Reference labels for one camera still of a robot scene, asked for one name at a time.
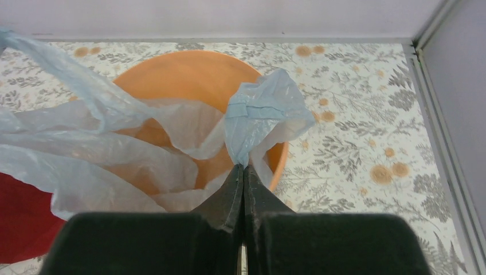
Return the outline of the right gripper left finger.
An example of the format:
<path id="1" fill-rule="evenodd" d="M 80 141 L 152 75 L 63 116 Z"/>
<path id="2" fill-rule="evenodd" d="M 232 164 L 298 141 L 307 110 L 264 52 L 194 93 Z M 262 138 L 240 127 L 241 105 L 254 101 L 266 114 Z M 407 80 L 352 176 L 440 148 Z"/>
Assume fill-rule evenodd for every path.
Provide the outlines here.
<path id="1" fill-rule="evenodd" d="M 184 213 L 81 213 L 62 228 L 41 274 L 238 274 L 244 169 Z"/>

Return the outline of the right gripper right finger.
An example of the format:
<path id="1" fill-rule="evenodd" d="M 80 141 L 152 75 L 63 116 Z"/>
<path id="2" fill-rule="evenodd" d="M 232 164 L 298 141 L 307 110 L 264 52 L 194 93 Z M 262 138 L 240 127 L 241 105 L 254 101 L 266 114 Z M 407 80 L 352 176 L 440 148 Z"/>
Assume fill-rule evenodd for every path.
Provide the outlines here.
<path id="1" fill-rule="evenodd" d="M 249 274 L 431 274 L 417 236 L 396 215 L 296 213 L 252 166 L 243 182 Z"/>

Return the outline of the light blue plastic trash bag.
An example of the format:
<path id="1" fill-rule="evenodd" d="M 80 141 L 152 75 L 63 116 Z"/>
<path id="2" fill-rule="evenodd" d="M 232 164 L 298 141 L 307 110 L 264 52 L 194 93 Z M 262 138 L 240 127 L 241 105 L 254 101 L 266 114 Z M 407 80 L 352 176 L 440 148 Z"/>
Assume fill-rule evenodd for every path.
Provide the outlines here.
<path id="1" fill-rule="evenodd" d="M 254 164 L 269 184 L 267 150 L 315 124 L 283 69 L 241 82 L 221 112 L 200 100 L 136 99 L 62 50 L 9 30 L 1 46 L 28 54 L 77 96 L 53 108 L 1 109 L 1 172 L 50 193 L 63 220 L 192 210 L 236 164 Z"/>

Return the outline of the orange plastic trash bin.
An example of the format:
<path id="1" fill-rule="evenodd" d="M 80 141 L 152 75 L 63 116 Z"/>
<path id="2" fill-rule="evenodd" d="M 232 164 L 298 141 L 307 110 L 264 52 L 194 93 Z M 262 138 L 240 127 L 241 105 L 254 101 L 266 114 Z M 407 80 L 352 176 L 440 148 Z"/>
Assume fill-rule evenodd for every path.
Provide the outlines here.
<path id="1" fill-rule="evenodd" d="M 204 50 L 187 50 L 163 54 L 145 60 L 112 80 L 137 99 L 178 98 L 204 102 L 225 113 L 229 99 L 241 83 L 256 83 L 261 74 L 252 66 L 226 54 Z M 147 121 L 136 138 L 156 146 L 175 149 L 160 125 Z M 275 191 L 283 174 L 289 143 L 277 143 L 266 153 L 273 172 L 269 189 Z M 202 189 L 217 176 L 231 170 L 233 163 L 220 149 L 209 160 L 193 159 L 198 176 L 193 189 Z"/>

